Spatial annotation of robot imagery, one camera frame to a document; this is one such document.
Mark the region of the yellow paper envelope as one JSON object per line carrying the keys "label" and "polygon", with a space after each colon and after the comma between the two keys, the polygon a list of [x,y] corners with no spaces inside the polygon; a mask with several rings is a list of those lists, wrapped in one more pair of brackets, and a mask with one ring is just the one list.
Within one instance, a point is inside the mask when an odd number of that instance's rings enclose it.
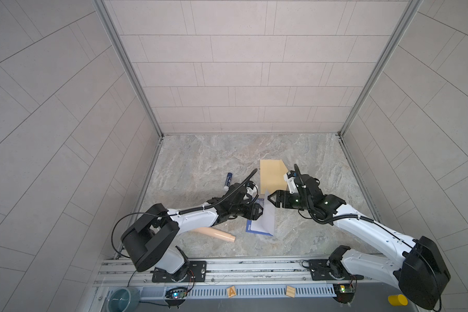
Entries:
{"label": "yellow paper envelope", "polygon": [[288,169],[282,160],[261,159],[261,194],[271,195],[275,191],[287,190],[285,176]]}

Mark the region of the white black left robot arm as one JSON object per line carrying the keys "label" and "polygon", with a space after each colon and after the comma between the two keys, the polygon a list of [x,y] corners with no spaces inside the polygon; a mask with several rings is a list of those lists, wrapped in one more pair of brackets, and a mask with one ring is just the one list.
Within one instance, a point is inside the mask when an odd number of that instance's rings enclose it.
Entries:
{"label": "white black left robot arm", "polygon": [[155,204],[124,231],[121,242],[137,272],[157,266],[174,274],[187,267],[183,252],[170,248],[176,236],[237,217],[257,220],[263,214],[258,195],[256,184],[247,181],[231,185],[221,198],[212,198],[199,207],[176,210]]}

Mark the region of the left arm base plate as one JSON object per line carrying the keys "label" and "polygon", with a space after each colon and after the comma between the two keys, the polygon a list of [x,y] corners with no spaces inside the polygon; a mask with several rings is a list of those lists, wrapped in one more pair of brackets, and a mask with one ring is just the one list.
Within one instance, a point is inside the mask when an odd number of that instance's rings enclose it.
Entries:
{"label": "left arm base plate", "polygon": [[206,269],[206,261],[186,261],[185,264],[173,274],[164,269],[155,268],[151,280],[153,283],[204,282]]}

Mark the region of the white letter blue border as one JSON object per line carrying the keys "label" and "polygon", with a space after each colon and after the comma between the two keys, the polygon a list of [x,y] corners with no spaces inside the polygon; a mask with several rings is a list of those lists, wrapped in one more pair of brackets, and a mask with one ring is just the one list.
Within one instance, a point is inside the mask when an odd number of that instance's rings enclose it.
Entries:
{"label": "white letter blue border", "polygon": [[262,215],[257,220],[248,220],[246,233],[274,236],[275,234],[275,206],[268,200],[270,193],[265,191],[264,198],[258,199],[257,204],[263,208]]}

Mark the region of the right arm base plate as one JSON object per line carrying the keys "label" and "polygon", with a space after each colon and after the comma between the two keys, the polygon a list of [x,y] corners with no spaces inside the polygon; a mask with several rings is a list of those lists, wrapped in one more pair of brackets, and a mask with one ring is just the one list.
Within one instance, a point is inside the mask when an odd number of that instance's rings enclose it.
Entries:
{"label": "right arm base plate", "polygon": [[351,280],[351,276],[340,261],[310,259],[304,267],[310,271],[313,281]]}

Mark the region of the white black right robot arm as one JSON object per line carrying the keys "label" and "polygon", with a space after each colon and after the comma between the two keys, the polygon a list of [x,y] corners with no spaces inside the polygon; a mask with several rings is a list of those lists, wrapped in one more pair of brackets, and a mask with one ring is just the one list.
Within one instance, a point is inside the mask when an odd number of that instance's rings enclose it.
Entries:
{"label": "white black right robot arm", "polygon": [[288,190],[277,190],[268,196],[272,205],[307,211],[316,223],[347,231],[380,253],[375,256],[339,246],[324,266],[332,278],[371,278],[396,287],[422,309],[442,309],[442,294],[451,275],[433,240],[425,236],[415,239],[390,229],[338,196],[324,194],[320,182],[307,174],[291,171],[285,181]]}

